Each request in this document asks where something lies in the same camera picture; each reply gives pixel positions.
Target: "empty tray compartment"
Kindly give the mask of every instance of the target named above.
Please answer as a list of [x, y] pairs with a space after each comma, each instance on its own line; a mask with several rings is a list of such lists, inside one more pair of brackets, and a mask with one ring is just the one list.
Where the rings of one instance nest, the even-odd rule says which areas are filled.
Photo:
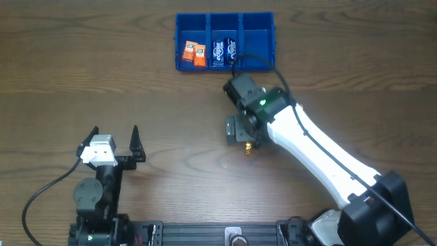
[[193, 41], [198, 44], [204, 44], [207, 47], [207, 26], [205, 14], [176, 14], [176, 68], [184, 71], [206, 70], [207, 68], [194, 67], [192, 61], [182, 60], [184, 54], [185, 42]]
[[[259, 55], [272, 65], [275, 61], [274, 15], [272, 12], [243, 13], [242, 54]], [[246, 58], [241, 61], [243, 70], [268, 70], [262, 61]]]
[[[231, 38], [236, 41], [236, 57], [238, 56], [238, 44], [239, 44], [239, 31], [240, 23], [238, 21], [238, 13], [211, 13], [211, 42], [209, 48], [207, 48], [211, 70], [231, 70], [232, 65], [215, 66], [212, 64], [213, 59], [213, 46], [214, 41], [223, 41], [225, 38]], [[226, 47], [223, 50], [223, 57], [226, 56]]]

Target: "wood grain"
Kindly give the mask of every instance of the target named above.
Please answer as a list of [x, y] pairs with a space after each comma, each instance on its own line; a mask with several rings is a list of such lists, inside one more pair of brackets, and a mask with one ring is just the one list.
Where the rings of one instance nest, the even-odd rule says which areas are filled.
[[[274, 11], [277, 65], [320, 128], [360, 161], [408, 183], [415, 220], [437, 235], [435, 1], [2, 1], [0, 241], [30, 245], [21, 210], [75, 161], [98, 125], [147, 163], [126, 172], [121, 213], [165, 222], [275, 221], [335, 207], [290, 154], [227, 147], [227, 73], [174, 68], [176, 12]], [[276, 85], [255, 73], [261, 85]], [[44, 245], [65, 245], [80, 166], [31, 206]], [[420, 243], [409, 233], [398, 245]]]

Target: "orange tic tac box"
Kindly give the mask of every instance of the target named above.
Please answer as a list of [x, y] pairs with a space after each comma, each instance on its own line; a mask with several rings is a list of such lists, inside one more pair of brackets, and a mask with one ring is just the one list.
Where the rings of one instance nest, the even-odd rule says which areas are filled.
[[194, 66], [206, 68], [206, 46], [198, 44], [195, 47]]
[[185, 43], [185, 49], [184, 49], [184, 55], [182, 56], [182, 59], [184, 61], [192, 62], [194, 58], [194, 49], [196, 47], [196, 42], [186, 41]]

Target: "wooden surface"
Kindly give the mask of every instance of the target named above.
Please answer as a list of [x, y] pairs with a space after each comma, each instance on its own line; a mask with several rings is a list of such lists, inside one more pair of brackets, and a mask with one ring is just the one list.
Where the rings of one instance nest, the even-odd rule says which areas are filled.
[[[0, 241], [30, 245], [27, 199], [73, 165], [94, 125], [147, 163], [124, 174], [133, 220], [276, 221], [335, 207], [290, 154], [227, 147], [228, 73], [174, 68], [176, 12], [274, 11], [277, 65], [310, 118], [360, 161], [408, 183], [416, 223], [437, 239], [437, 3], [421, 1], [2, 1]], [[253, 75], [260, 85], [273, 74]], [[66, 245], [85, 166], [43, 193], [28, 224]], [[410, 232], [398, 245], [420, 243]]]

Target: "blue tray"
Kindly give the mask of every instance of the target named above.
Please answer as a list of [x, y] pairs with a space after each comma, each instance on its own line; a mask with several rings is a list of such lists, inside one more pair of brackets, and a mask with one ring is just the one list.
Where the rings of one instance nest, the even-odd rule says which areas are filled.
[[[230, 71], [230, 65], [212, 65], [212, 41], [226, 37], [237, 42], [237, 54], [255, 54], [275, 62], [274, 14], [254, 13], [179, 13], [176, 14], [175, 64], [179, 71]], [[191, 61], [183, 61], [186, 41], [206, 45], [206, 68], [196, 68]], [[269, 70], [256, 59], [244, 59], [236, 69]]]

